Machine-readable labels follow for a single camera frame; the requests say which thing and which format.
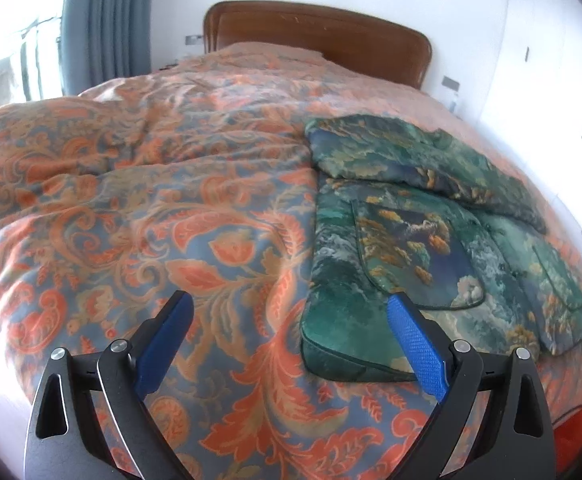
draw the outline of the bed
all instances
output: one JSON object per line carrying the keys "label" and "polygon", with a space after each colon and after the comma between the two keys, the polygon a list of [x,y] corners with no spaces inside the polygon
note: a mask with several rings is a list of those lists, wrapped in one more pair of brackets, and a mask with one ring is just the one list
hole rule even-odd
{"label": "bed", "polygon": [[[327,7],[222,2],[205,46],[170,70],[0,108],[0,362],[17,380],[0,381],[0,455],[21,475],[28,403],[53,348],[102,349],[182,288],[196,317],[146,404],[195,478],[386,478],[435,401],[417,383],[332,383],[303,367],[317,190],[305,123],[366,113],[442,128],[527,184],[581,283],[582,258],[528,179],[419,91],[431,60],[419,32]],[[582,343],[539,367],[554,419],[582,402]]]}

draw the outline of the red fabric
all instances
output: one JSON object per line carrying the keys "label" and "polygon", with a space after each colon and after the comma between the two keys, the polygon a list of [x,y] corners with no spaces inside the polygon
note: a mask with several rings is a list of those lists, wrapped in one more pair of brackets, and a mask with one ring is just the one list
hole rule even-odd
{"label": "red fabric", "polygon": [[582,449],[582,409],[554,430],[558,472],[576,458]]}

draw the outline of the orange paisley blanket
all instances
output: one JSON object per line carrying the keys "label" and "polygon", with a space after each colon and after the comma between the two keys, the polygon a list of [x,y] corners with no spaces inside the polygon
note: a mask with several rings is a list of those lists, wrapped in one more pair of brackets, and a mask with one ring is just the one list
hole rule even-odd
{"label": "orange paisley blanket", "polygon": [[[443,128],[520,177],[421,92],[281,46],[1,108],[0,353],[29,399],[53,348],[102,349],[182,288],[194,324],[146,403],[195,478],[386,478],[434,400],[415,383],[330,383],[299,355],[316,193],[303,126],[353,113]],[[582,402],[582,343],[540,367],[554,417]]]}

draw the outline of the headboard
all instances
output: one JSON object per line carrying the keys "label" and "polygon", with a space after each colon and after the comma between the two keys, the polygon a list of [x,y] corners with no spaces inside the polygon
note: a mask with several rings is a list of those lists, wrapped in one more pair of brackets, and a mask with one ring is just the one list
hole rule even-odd
{"label": "headboard", "polygon": [[420,88],[431,43],[417,30],[350,10],[292,2],[239,1],[212,6],[206,52],[242,41],[316,50],[354,72]]}

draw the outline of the black device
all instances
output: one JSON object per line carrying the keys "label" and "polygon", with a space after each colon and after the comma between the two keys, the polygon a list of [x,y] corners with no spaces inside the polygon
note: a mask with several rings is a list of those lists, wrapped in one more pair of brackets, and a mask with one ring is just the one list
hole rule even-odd
{"label": "black device", "polygon": [[[144,480],[192,480],[142,400],[154,392],[193,320],[193,300],[173,294],[154,319],[104,351],[71,356],[56,348],[46,364],[29,422],[26,480],[137,479],[116,467],[90,392],[104,393],[120,437]],[[388,323],[423,389],[438,405],[391,480],[434,480],[447,465],[481,390],[492,391],[465,465],[454,480],[552,480],[554,434],[530,353],[477,352],[451,341],[404,294],[389,299]]]}

